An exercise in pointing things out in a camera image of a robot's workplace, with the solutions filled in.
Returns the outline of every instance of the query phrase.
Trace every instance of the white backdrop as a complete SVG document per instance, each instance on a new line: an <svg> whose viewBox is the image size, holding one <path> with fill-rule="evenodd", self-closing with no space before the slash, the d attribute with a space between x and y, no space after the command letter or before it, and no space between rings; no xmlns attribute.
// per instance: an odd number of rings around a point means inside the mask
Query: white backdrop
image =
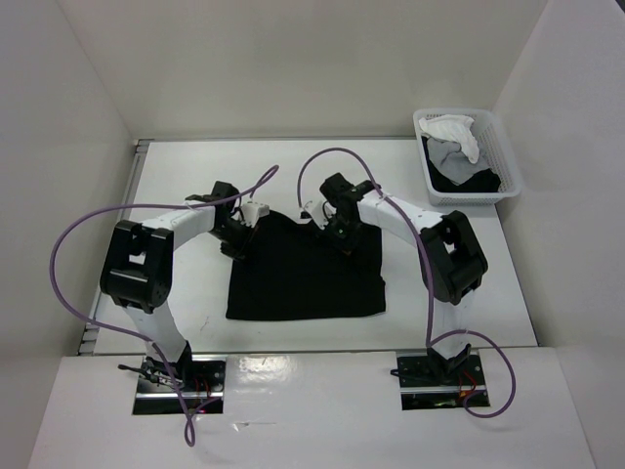
<svg viewBox="0 0 625 469"><path fill-rule="evenodd" d="M50 288L52 244L120 199L132 145L55 2L0 2L0 60L0 465L13 469L28 463L61 356L84 327ZM112 220L90 223L61 255L63 289L86 311Z"/></svg>
<svg viewBox="0 0 625 469"><path fill-rule="evenodd" d="M413 135L491 108L546 0L59 0L138 138Z"/></svg>
<svg viewBox="0 0 625 469"><path fill-rule="evenodd" d="M552 0L495 107L526 188L499 205L539 340L562 369L598 468L623 467L625 14Z"/></svg>

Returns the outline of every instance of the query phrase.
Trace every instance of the plastic laundry basket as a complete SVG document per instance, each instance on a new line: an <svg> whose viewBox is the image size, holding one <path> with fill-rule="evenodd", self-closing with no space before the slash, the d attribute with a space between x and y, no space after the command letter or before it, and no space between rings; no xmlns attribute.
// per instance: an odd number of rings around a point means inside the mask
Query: plastic laundry basket
<svg viewBox="0 0 625 469"><path fill-rule="evenodd" d="M471 132L478 140L486 153L486 160L490 168L501 179L499 192L439 192L432 186L432 178L428 169L428 160L423 148L421 136L423 132L419 126L419 119L433 119L445 114L468 115L474 119ZM419 109L413 115L414 127L417 134L417 148L421 155L421 164L428 185L428 196L432 205L492 205L503 198L514 197L521 193L521 173L515 162L508 136L504 131L499 118L488 110L440 107Z"/></svg>

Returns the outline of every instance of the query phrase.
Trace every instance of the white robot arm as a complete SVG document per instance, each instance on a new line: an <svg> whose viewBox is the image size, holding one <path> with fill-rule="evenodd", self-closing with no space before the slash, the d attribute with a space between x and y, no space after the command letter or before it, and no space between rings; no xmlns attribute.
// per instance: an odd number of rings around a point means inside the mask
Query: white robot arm
<svg viewBox="0 0 625 469"><path fill-rule="evenodd" d="M488 264L464 214L455 211L443 215L386 193L381 196L371 182L354 186L340 173L328 178L320 189L327 201L307 211L322 232L343 251L355 248L362 224L379 227L417 247L406 221L385 200L391 198L417 229L428 252L437 312L433 336L467 328L475 290L480 286ZM333 209L326 208L327 203ZM423 260L421 268L425 281ZM435 344L433 350L441 371L446 373L466 358L470 346L467 336L454 335Z"/></svg>
<svg viewBox="0 0 625 469"><path fill-rule="evenodd" d="M231 197L238 190L218 182L209 195L187 200L209 202ZM187 210L174 210L142 223L123 220L113 231L100 279L102 292L111 296L133 320L137 330L150 337L183 382L192 361L188 341L172 316L167 297L172 287L174 251L202 233L222 241L222 252L234 259L244 257L244 248L258 220L270 213L267 205L249 201L234 210L234 202ZM163 371L153 347L146 353L157 371Z"/></svg>

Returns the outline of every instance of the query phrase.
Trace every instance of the black t-shirt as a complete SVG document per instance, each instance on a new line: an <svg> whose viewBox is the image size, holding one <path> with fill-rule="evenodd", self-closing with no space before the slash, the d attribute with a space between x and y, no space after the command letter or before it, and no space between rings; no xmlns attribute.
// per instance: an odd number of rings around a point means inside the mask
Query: black t-shirt
<svg viewBox="0 0 625 469"><path fill-rule="evenodd" d="M246 259L232 263L229 320L356 318L386 310L382 234L363 225L346 254L319 235L272 211L259 220Z"/></svg>

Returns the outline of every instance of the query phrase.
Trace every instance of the purple cable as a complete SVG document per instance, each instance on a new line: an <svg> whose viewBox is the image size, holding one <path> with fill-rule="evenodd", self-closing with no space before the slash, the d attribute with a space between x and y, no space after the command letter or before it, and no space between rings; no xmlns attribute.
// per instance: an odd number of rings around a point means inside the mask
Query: purple cable
<svg viewBox="0 0 625 469"><path fill-rule="evenodd" d="M373 177L373 173L367 166L367 163L364 161L364 159L362 159L362 157L359 154L357 154L355 151L352 151L350 149L344 149L341 147L333 147L330 149L323 149L322 151L318 151L313 156L311 156L306 161L306 163L304 163L304 165L302 166L302 169L300 170L300 174L297 178L297 203L299 204L300 209L303 208L302 206L302 178L304 176L304 171L309 166L309 164L311 164L315 159L319 158L323 154L326 154L330 151L342 151L353 156L360 163L362 168L364 168L364 171L367 173L367 176L369 177L369 180L373 184L373 187L376 190L376 192L381 197L384 196L384 193L382 192L380 185L376 182L375 178ZM512 364L508 360L508 357L506 357L506 354L504 353L504 351L497 344L495 344L490 338L488 338L487 336L485 336L484 334L480 332L475 332L473 330L456 329L456 330L452 330L449 332L445 332L444 334L437 337L436 339L432 338L432 333L434 330L434 277L432 275L432 266L430 264L430 259L428 258L428 253L426 251L425 246L423 245L423 241L421 240L421 237L419 236L419 232L417 231L416 227L414 226L414 224L412 223L412 221L410 220L410 217L408 217L406 212L404 212L403 209L391 197L384 197L384 200L386 200L386 202L389 203L392 206L392 208L395 209L395 211L399 214L399 216L403 219L403 221L406 222L408 229L414 236L414 239L417 243L417 248L419 250L419 253L421 254L421 257L423 258L423 264L426 270L426 283L427 283L426 286L428 288L428 325L427 325L427 331L426 331L426 347L432 347L436 343L440 342L441 340L446 339L447 337L451 337L452 335L459 335L459 334L475 335L476 337L479 337L480 339L488 342L492 346L492 348L495 349L495 351L497 351L497 353L501 356L504 363L508 367L508 370L510 371L510 378L512 382L512 389L510 391L510 397L508 398L506 403L501 406L501 408L499 408L498 410L492 413L476 413L476 412L473 412L468 407L468 401L471 397L475 395L475 393L467 396L465 400L462 402L462 405L465 408L465 410L469 412L473 417L492 418L492 417L501 415L508 409L508 407L510 407L513 400L515 399L515 395L517 394L517 377L515 375L515 371L513 370Z"/></svg>
<svg viewBox="0 0 625 469"><path fill-rule="evenodd" d="M202 208L202 207L212 207L212 206L215 206L215 205L223 205L224 203L232 202L233 200L237 200L239 198L242 198L244 195L247 195L248 193L253 193L256 189L258 189L259 187L261 187L264 184L266 184L275 175L275 173L277 172L278 169L279 169L279 166L277 164L272 166L261 177L261 179L259 179L258 182L254 186L252 186L250 189L248 189L246 191L243 191L242 193L239 193L237 195L233 195L232 197L227 197L227 198L224 198L224 199L221 199L221 200L216 200L216 201L213 201L213 202L198 203L198 204L195 204L195 205L170 205L170 204L162 204L162 203L128 203L128 204L114 205L114 206L110 206L110 207L105 207L105 208L101 208L101 209L98 209L98 210L94 210L93 212L90 212L90 213L88 213L86 215L83 215L78 220L76 220L71 225L69 225L61 233L59 238L55 241L55 244L54 244L54 246L52 248L52 253L50 254L49 274L50 274L50 283L52 284L52 289L55 292L55 295L57 296L57 298L59 299L61 304L70 313L72 313L74 316L76 316L80 320L88 322L89 324L93 324L93 325L96 325L96 326L104 328L104 329L113 330L115 332L120 332L122 334L132 335L133 337L137 337L138 339L142 339L142 340L148 342L149 344L151 344L151 346L156 351L158 356L161 358L163 364L165 365L165 370L167 371L167 374L169 375L169 378L172 381L172 387L174 388L174 392L176 393L176 396L178 397L178 401L180 402L180 406L183 409L183 413L185 414L185 418L187 419L187 425L185 426L185 441L187 442L187 445L189 445L190 447L193 447L195 445L195 428L193 427L193 416L201 408L203 408L204 405L208 405L211 401L209 400L206 403L204 403L203 405L201 405L200 407L198 407L195 410L195 412L193 412L193 413L189 412L188 407L187 407L187 403L185 402L185 399L183 398L183 394L181 392L180 386L178 385L178 381L176 380L176 375L174 373L174 370L172 369L171 365L168 363L168 361L167 361L167 359L165 357L165 354L163 354L163 351L158 347L158 345L156 343L154 343L154 341L152 339L150 339L146 335L143 335L143 334L141 334L141 333L139 333L137 331L131 330L131 329L126 329L124 327L119 327L119 326L116 326L116 325L107 324L105 322L100 322L99 320L92 320L88 316L83 315L82 313L80 313L76 308L74 308L65 299L65 297L63 296L63 293L61 292L61 289L59 288L59 283L57 281L57 255L59 253L59 248L61 247L61 244L63 244L63 241L67 238L67 236L72 231L74 231L79 225L83 224L84 222L86 222L87 220L90 220L93 217L96 217L98 215L102 215L103 213L114 212L114 211L118 211L118 210L126 210L126 209L129 209L129 208L160 208L160 209L168 209L168 210L189 210L189 209L193 209L193 208Z"/></svg>

